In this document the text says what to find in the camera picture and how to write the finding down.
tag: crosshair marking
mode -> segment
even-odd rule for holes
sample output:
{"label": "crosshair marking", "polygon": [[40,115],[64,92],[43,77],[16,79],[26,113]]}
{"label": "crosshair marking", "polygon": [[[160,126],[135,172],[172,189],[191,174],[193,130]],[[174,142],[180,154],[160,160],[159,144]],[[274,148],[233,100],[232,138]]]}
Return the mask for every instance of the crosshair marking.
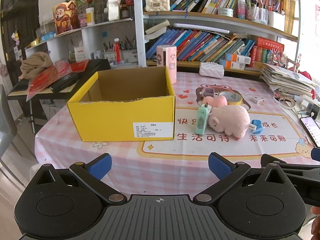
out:
{"label": "crosshair marking", "polygon": [[157,198],[157,199],[155,199],[155,201],[157,201],[158,203],[162,203],[165,200],[163,198]]}

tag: pink toy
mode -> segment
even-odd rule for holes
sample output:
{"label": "pink toy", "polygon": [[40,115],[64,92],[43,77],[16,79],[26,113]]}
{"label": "pink toy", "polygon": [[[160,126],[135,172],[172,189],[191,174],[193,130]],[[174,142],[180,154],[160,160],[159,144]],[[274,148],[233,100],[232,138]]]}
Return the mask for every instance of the pink toy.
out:
{"label": "pink toy", "polygon": [[202,104],[205,104],[205,103],[208,103],[208,105],[212,107],[226,106],[228,104],[225,96],[222,96],[222,95],[217,96],[216,98],[205,97],[202,100]]}
{"label": "pink toy", "polygon": [[228,105],[212,108],[209,125],[217,132],[234,135],[236,140],[243,138],[250,125],[250,116],[243,106]]}

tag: white pearl handbag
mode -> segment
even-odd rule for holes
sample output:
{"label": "white pearl handbag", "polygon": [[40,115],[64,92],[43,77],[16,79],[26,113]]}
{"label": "white pearl handbag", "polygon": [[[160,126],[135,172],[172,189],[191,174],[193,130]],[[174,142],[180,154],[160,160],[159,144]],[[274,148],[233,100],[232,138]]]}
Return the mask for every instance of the white pearl handbag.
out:
{"label": "white pearl handbag", "polygon": [[146,0],[146,11],[170,11],[170,0]]}

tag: metal bolt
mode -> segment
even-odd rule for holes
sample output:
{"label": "metal bolt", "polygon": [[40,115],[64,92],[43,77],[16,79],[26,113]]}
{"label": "metal bolt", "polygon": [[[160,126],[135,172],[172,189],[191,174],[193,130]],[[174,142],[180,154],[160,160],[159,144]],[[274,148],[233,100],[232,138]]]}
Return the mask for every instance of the metal bolt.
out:
{"label": "metal bolt", "polygon": [[119,202],[124,200],[124,196],[122,196],[121,194],[112,194],[109,196],[109,200],[112,202]]}
{"label": "metal bolt", "polygon": [[197,199],[198,201],[201,201],[201,202],[208,202],[208,201],[210,201],[212,198],[211,198],[211,196],[208,195],[208,194],[199,194],[199,195],[196,197],[196,199]]}

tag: phone screen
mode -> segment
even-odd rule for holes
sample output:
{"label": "phone screen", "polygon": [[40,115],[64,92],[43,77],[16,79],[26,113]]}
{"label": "phone screen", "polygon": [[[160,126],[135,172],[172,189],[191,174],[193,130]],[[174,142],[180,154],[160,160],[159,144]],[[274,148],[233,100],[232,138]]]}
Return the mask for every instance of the phone screen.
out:
{"label": "phone screen", "polygon": [[316,124],[315,120],[312,117],[304,117],[300,119],[301,122],[304,124],[305,129],[309,132],[311,137],[314,139],[316,146],[319,147],[320,145],[320,128]]}

